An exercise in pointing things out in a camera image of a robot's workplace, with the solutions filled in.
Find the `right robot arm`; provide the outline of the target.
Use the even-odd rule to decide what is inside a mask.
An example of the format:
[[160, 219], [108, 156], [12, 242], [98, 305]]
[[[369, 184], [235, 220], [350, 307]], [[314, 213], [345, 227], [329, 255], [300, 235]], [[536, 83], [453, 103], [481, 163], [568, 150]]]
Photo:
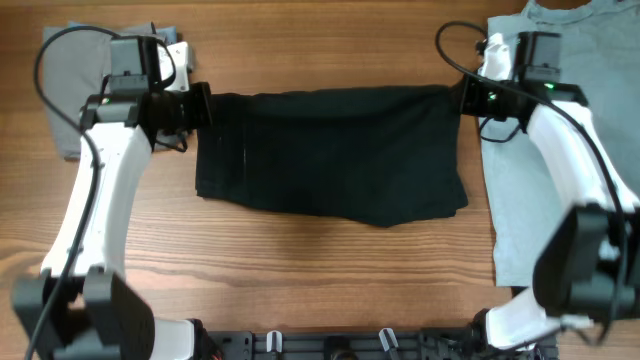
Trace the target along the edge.
[[462, 113], [516, 119], [564, 207], [531, 286], [486, 313], [487, 343], [500, 352], [639, 316], [639, 198], [599, 141], [580, 87], [560, 82], [560, 42], [557, 33], [522, 32], [512, 56], [494, 34], [478, 46], [481, 67], [464, 73]]

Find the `black shorts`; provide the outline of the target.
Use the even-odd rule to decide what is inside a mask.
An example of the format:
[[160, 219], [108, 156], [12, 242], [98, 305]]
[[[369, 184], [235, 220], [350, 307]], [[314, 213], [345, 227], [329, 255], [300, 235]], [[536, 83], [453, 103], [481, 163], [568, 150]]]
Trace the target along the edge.
[[196, 192], [247, 207], [378, 227], [468, 203], [460, 116], [442, 85], [216, 94], [198, 131]]

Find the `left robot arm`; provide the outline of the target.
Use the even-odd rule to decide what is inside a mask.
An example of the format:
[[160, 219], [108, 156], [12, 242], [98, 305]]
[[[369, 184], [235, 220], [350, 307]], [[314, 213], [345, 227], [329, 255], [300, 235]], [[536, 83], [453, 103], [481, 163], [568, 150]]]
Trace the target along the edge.
[[111, 38], [111, 72], [72, 119], [81, 143], [67, 211], [40, 273], [16, 281], [12, 306], [27, 358], [213, 359], [201, 322], [157, 318], [127, 284], [132, 205], [159, 133], [211, 121], [205, 84], [177, 87], [163, 75], [169, 49], [157, 38]]

